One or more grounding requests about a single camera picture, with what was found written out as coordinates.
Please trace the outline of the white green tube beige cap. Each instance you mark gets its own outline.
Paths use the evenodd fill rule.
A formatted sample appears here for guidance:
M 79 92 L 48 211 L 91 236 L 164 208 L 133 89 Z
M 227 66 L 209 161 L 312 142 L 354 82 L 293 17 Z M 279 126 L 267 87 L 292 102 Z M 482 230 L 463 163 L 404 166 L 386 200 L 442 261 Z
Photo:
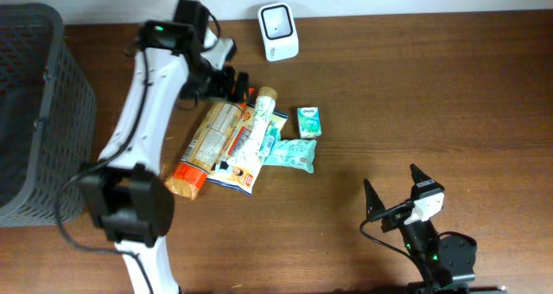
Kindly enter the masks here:
M 257 162 L 272 113 L 276 106 L 277 91 L 263 86 L 259 89 L 254 107 L 251 133 L 241 147 L 227 160 L 233 167 L 250 168 Z

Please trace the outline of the small teal white packet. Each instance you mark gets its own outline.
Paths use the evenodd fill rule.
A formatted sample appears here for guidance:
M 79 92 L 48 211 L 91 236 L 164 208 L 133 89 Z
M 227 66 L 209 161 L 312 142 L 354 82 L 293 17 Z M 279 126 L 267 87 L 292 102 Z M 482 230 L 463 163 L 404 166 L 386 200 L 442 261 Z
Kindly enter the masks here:
M 267 131 L 265 132 L 264 140 L 261 143 L 261 147 L 259 150 L 259 157 L 266 158 L 276 141 L 278 141 L 281 137 L 280 130 L 275 126 L 274 123 L 270 123 Z

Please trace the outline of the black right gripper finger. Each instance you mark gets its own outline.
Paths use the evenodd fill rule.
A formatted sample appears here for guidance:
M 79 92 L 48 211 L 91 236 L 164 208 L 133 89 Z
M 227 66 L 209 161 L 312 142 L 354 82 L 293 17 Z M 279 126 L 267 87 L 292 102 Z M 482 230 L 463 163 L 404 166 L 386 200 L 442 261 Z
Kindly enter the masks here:
M 426 175 L 414 163 L 410 165 L 411 178 L 417 188 L 423 188 L 432 183 L 432 178 Z
M 385 211 L 385 205 L 378 197 L 374 187 L 368 179 L 364 180 L 365 201 L 366 201 L 366 220 L 377 221 L 379 216 Z

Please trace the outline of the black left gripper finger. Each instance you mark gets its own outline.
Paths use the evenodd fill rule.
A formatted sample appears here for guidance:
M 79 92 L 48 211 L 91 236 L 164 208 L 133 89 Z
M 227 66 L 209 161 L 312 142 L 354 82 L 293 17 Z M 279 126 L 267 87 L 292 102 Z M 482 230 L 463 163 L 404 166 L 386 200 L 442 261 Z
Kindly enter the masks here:
M 220 97 L 230 102 L 234 101 L 235 76 L 235 69 L 231 66 L 224 66 L 219 76 Z
M 240 72 L 234 89 L 235 101 L 239 104 L 247 104 L 250 100 L 249 74 Z

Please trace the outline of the orange spaghetti package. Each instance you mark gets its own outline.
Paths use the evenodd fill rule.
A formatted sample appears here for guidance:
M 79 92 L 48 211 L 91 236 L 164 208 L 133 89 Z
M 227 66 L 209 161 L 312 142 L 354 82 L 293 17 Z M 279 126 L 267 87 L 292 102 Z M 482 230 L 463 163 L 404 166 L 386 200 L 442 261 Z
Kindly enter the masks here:
M 165 186 L 194 200 L 243 114 L 246 103 L 216 102 L 203 118 Z

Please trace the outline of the teal tissue pouch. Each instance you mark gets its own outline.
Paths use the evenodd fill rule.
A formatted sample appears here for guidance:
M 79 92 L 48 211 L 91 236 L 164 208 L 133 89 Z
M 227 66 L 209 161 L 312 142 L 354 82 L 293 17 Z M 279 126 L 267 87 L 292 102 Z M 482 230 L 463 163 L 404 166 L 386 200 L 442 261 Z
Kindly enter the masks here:
M 312 174 L 316 145 L 316 140 L 309 139 L 278 140 L 264 159 L 264 165 L 302 169 Z

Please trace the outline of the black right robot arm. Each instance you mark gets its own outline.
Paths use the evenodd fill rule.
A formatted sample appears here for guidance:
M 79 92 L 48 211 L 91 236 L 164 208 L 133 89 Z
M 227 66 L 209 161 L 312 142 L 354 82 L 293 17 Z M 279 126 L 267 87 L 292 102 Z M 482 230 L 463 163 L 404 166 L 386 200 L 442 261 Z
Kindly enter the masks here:
M 410 165 L 413 186 L 410 197 L 386 208 L 371 183 L 364 180 L 366 217 L 359 231 L 372 242 L 407 258 L 420 272 L 420 282 L 409 283 L 409 293 L 469 293 L 475 280 L 477 242 L 454 231 L 437 232 L 431 218 L 442 211 L 445 188 L 426 175 L 414 163 Z M 399 230 L 405 249 L 402 251 L 364 230 L 369 222 L 381 222 L 381 230 Z

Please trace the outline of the small teal tissue box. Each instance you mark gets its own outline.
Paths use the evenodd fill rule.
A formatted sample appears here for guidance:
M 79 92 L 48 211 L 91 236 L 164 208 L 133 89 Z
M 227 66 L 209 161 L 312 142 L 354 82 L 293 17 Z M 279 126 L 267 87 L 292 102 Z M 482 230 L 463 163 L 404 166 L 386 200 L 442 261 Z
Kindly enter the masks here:
M 318 107 L 300 107 L 297 109 L 297 117 L 302 139 L 317 138 L 322 134 Z

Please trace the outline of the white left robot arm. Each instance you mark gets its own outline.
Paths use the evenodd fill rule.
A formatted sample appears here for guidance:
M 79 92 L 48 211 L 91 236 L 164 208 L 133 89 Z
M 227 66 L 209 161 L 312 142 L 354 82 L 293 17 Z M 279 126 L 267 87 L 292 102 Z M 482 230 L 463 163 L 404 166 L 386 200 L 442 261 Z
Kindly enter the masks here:
M 227 62 L 234 40 L 212 32 L 216 19 L 197 0 L 179 0 L 169 22 L 148 20 L 137 35 L 135 69 L 117 126 L 96 163 L 77 181 L 95 227 L 113 242 L 136 293 L 178 293 L 166 236 L 175 198 L 160 179 L 161 153 L 175 103 L 241 105 L 250 92 Z

